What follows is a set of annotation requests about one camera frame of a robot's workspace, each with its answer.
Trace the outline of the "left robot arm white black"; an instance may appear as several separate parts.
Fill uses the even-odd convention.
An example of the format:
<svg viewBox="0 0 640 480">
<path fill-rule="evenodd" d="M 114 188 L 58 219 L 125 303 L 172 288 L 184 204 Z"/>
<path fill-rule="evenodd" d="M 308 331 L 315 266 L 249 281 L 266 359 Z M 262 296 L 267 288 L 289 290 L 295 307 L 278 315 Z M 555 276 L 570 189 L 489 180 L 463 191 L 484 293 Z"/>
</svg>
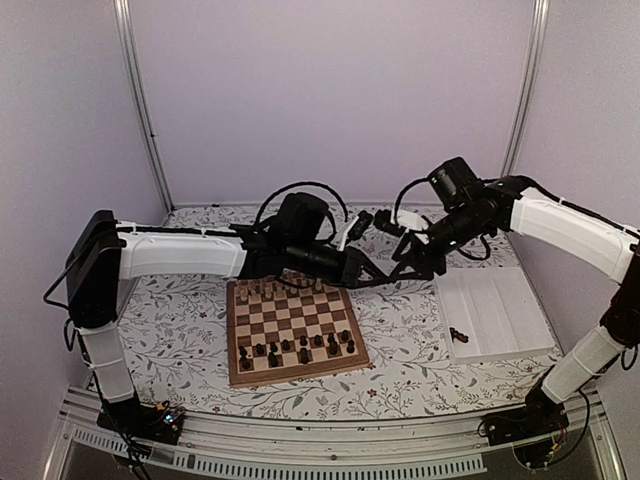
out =
<svg viewBox="0 0 640 480">
<path fill-rule="evenodd" d="M 62 307 L 78 333 L 99 392 L 110 405 L 111 419 L 126 433 L 141 433 L 149 415 L 137 403 L 115 331 L 121 283 L 145 276 L 194 274 L 253 280 L 286 271 L 350 289 L 389 281 L 388 274 L 349 244 L 366 230 L 365 221 L 346 219 L 342 229 L 332 227 L 322 238 L 322 224 L 335 222 L 330 207 L 304 192 L 286 195 L 271 216 L 265 211 L 259 208 L 250 224 L 220 229 L 118 222 L 110 210 L 99 210 L 90 218 L 43 300 L 53 305 L 53 292 L 60 284 L 66 286 Z"/>
</svg>

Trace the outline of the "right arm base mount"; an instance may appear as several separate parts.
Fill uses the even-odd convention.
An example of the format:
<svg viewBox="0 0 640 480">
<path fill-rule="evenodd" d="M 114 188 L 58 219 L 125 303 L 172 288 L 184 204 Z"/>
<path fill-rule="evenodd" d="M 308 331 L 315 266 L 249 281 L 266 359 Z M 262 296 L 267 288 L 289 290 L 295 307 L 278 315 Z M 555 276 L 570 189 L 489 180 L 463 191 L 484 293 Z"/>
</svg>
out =
<svg viewBox="0 0 640 480">
<path fill-rule="evenodd" d="M 541 469 L 553 460 L 568 426 L 564 404 L 554 403 L 536 385 L 526 395 L 523 406 L 483 416 L 477 432 L 488 439 L 490 446 L 546 435 L 543 440 L 514 449 L 516 460 L 522 466 Z"/>
</svg>

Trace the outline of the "dark knight piece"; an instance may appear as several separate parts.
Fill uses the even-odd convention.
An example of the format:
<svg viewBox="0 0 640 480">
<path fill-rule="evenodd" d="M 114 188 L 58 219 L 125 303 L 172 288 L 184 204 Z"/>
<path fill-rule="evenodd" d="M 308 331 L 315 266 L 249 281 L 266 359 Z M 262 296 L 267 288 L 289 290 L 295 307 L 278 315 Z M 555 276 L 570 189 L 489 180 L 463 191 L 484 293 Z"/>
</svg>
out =
<svg viewBox="0 0 640 480">
<path fill-rule="evenodd" d="M 269 366 L 271 368 L 277 368 L 279 366 L 279 360 L 278 357 L 273 353 L 270 352 L 268 355 L 268 361 L 269 361 Z"/>
</svg>

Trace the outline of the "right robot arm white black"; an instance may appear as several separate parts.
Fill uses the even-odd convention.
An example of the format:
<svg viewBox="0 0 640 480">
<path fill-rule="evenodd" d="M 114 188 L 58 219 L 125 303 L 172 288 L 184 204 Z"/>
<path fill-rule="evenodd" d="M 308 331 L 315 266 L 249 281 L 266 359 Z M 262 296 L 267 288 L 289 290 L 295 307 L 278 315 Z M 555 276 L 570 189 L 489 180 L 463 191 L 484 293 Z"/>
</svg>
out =
<svg viewBox="0 0 640 480">
<path fill-rule="evenodd" d="M 532 388 L 517 427 L 537 436 L 555 407 L 639 345 L 639 230 L 525 175 L 479 178 L 461 157 L 406 185 L 386 215 L 394 259 L 429 277 L 484 235 L 509 235 L 565 350 Z"/>
</svg>

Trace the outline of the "wooden chess board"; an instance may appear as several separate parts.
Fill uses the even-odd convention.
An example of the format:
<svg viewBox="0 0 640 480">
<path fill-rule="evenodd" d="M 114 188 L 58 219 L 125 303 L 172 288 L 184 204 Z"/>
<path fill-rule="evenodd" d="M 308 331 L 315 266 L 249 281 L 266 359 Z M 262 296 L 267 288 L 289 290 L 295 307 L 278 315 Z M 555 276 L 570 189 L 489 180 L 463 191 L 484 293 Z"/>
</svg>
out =
<svg viewBox="0 0 640 480">
<path fill-rule="evenodd" d="M 226 286 L 227 346 L 229 384 L 232 388 L 257 388 L 307 380 L 323 376 L 348 373 L 372 366 L 356 319 L 349 292 L 323 282 L 320 293 L 265 302 L 241 302 L 234 298 L 232 288 Z M 349 331 L 349 340 L 355 341 L 355 352 L 347 353 L 347 343 L 340 334 Z M 339 345 L 338 354 L 329 354 L 327 337 L 334 333 Z M 314 345 L 314 337 L 320 335 L 323 345 Z M 306 336 L 308 345 L 299 343 Z M 282 350 L 282 341 L 290 342 L 290 350 Z M 278 345 L 274 353 L 279 360 L 277 368 L 269 366 L 270 343 Z M 264 346 L 264 354 L 257 355 L 255 346 Z M 248 351 L 251 369 L 240 367 L 239 347 Z M 299 351 L 306 348 L 310 361 L 302 364 Z"/>
</svg>

